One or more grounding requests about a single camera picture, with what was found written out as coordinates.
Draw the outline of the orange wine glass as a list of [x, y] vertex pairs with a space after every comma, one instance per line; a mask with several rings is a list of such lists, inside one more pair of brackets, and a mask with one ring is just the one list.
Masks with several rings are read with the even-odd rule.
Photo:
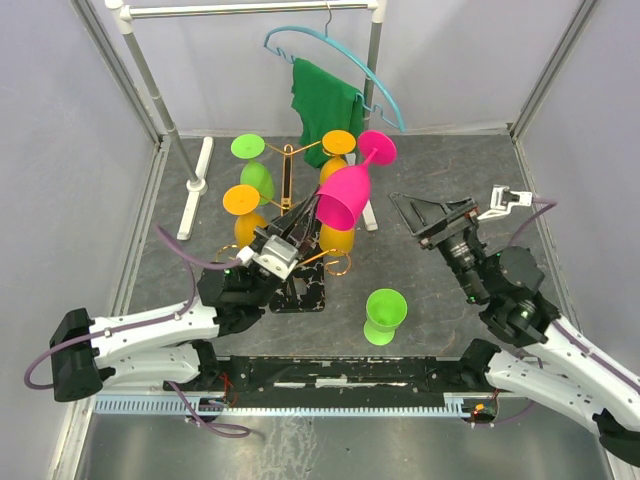
[[256, 227], [264, 228], [267, 221], [256, 212], [261, 196], [258, 190], [250, 185], [239, 184], [229, 188], [223, 196], [223, 207], [236, 217], [234, 237], [240, 248], [250, 245]]
[[322, 138], [323, 152], [328, 155], [328, 160], [323, 164], [319, 184], [323, 185], [335, 172], [348, 166], [346, 155], [356, 147], [355, 137], [344, 130], [332, 130]]
[[351, 252], [355, 241], [355, 230], [336, 230], [323, 224], [319, 233], [319, 245], [323, 251], [336, 249], [333, 256], [343, 256]]

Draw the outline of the pink wine glass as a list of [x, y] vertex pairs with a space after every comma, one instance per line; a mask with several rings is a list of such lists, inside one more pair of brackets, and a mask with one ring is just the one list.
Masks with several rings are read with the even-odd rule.
[[316, 218], [324, 225], [339, 231], [351, 230], [357, 223], [371, 195], [369, 168], [392, 164], [397, 157], [393, 140], [377, 130], [364, 131], [357, 147], [364, 160], [345, 167], [319, 188]]

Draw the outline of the gold wine glass rack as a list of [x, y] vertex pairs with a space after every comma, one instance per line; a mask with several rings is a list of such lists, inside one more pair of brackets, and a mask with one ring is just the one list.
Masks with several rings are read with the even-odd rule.
[[[269, 148], [282, 156], [281, 189], [275, 189], [273, 199], [268, 200], [265, 204], [261, 203], [265, 198], [260, 195], [260, 204], [256, 209], [256, 212], [267, 221], [267, 225], [302, 201], [295, 202], [293, 199], [294, 159], [313, 146], [313, 144], [309, 144], [296, 148], [292, 144], [286, 144], [283, 147], [276, 147], [266, 143], [265, 149]], [[269, 301], [269, 309], [271, 312], [296, 313], [322, 311], [326, 304], [325, 276], [327, 274], [342, 276], [351, 268], [349, 253], [343, 256], [333, 256], [332, 252], [336, 252], [336, 249], [325, 251], [321, 249], [319, 245], [320, 228], [321, 223], [319, 222], [315, 248], [302, 261], [301, 265], [291, 272], [284, 283], [275, 291], [274, 296], [271, 297]], [[240, 250], [242, 248], [238, 247], [236, 242], [234, 242], [231, 245], [223, 247], [221, 250]]]

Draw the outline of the lime green wine glass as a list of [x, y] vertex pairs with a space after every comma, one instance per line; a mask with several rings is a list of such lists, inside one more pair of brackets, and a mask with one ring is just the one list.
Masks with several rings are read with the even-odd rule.
[[265, 147], [264, 139], [252, 133], [242, 134], [231, 143], [231, 153], [236, 158], [247, 161], [240, 174], [240, 183], [254, 187], [265, 198], [261, 201], [262, 204], [272, 200], [275, 194], [271, 173], [257, 160]]

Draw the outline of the silver white clothes rail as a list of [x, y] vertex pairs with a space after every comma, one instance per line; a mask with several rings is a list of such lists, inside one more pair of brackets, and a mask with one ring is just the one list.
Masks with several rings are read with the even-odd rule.
[[214, 140], [206, 136], [202, 141], [199, 157], [195, 163], [191, 162], [182, 143], [179, 130], [169, 113], [159, 87], [151, 73], [149, 65], [136, 39], [133, 21], [136, 19], [155, 19], [173, 17], [199, 17], [199, 16], [223, 16], [243, 14], [270, 14], [286, 12], [326, 11], [333, 14], [339, 10], [367, 10], [371, 13], [371, 31], [367, 60], [359, 60], [346, 47], [333, 41], [327, 30], [318, 32], [306, 27], [291, 26], [289, 32], [298, 32], [321, 40], [335, 50], [348, 57], [365, 75], [363, 108], [363, 126], [368, 127], [373, 114], [384, 114], [381, 105], [373, 101], [375, 91], [379, 91], [387, 104], [394, 111], [396, 121], [394, 128], [403, 132], [405, 124], [399, 107], [393, 100], [386, 87], [382, 85], [376, 76], [376, 67], [379, 56], [382, 26], [386, 17], [387, 3], [385, 1], [275, 1], [259, 3], [236, 3], [216, 5], [192, 5], [192, 6], [165, 6], [165, 7], [133, 7], [122, 1], [107, 1], [106, 8], [111, 12], [130, 55], [136, 65], [141, 79], [146, 87], [152, 103], [159, 114], [172, 145], [176, 149], [178, 159], [188, 175], [186, 182], [187, 200], [177, 231], [177, 238], [186, 241], [191, 238], [195, 225], [196, 215], [201, 198], [207, 192], [206, 177], [214, 148]]

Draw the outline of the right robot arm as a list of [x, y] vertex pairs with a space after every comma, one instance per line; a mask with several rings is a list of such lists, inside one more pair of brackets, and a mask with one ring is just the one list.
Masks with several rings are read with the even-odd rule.
[[490, 207], [471, 199], [432, 202], [392, 193], [392, 204], [423, 249], [438, 250], [470, 304], [500, 341], [555, 365], [531, 366], [476, 339], [457, 367], [459, 382], [478, 391], [489, 385], [552, 409], [595, 434], [620, 460], [639, 463], [639, 377], [579, 332], [540, 291], [545, 275], [529, 249], [514, 243], [488, 254], [480, 224], [514, 207], [554, 207], [529, 191], [496, 186]]

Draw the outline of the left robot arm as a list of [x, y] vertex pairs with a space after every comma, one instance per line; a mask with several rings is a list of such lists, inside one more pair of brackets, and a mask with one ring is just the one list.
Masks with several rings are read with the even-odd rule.
[[212, 340], [242, 333], [265, 314], [313, 248], [317, 202], [310, 195], [258, 228], [233, 260], [201, 262], [184, 302], [116, 317], [68, 312], [50, 339], [55, 400], [77, 401], [113, 386], [217, 386], [223, 370]]

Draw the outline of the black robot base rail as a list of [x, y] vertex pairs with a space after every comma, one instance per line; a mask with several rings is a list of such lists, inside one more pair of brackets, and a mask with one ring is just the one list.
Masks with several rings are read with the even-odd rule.
[[236, 408], [440, 407], [446, 393], [492, 395], [487, 356], [231, 356], [207, 363], [185, 393], [221, 392]]

